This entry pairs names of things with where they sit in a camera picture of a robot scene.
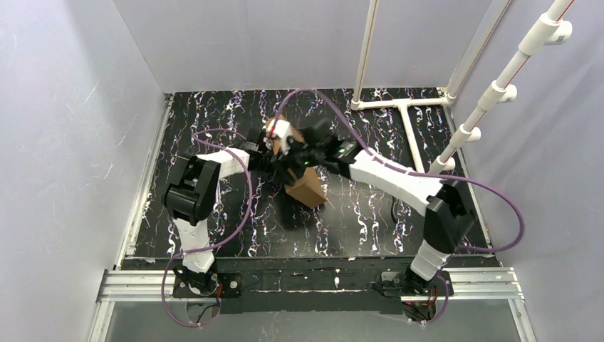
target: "black marble table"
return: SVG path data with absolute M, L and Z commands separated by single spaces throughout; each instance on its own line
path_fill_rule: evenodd
M 350 110 L 350 89 L 322 90 L 345 112 L 357 132 L 380 154 L 403 165 L 413 166 L 400 113 L 392 108 Z M 135 258 L 167 258 L 180 250 L 177 230 L 160 201 L 175 155 L 180 152 L 214 152 L 195 142 L 193 133 L 207 128 L 228 128 L 244 135 L 274 116 L 289 90 L 245 90 L 176 93 L 165 128 L 153 182 L 137 237 Z M 434 88 L 367 89 L 363 100 L 433 98 Z M 284 111 L 296 127 L 310 125 L 323 115 L 334 118 L 333 129 L 349 132 L 333 117 L 327 105 L 313 93 L 294 98 Z M 450 131 L 439 106 L 410 108 L 415 136 L 427 170 L 444 149 Z M 223 145 L 236 141 L 234 135 L 219 133 L 213 140 Z M 410 256 L 422 242 L 424 219 L 404 203 L 397 205 L 399 222 L 390 218 L 392 198 L 370 185 L 332 175 L 317 167 L 328 201 L 309 209 L 274 185 L 252 174 L 254 202 L 251 219 L 242 234 L 216 252 L 217 257 L 359 257 Z M 458 167 L 453 174 L 461 175 Z M 217 242 L 233 232 L 243 216 L 247 198 L 243 175 L 219 184 L 219 201 L 209 218 L 211 240 Z M 468 233 L 468 244 L 485 247 L 481 227 Z

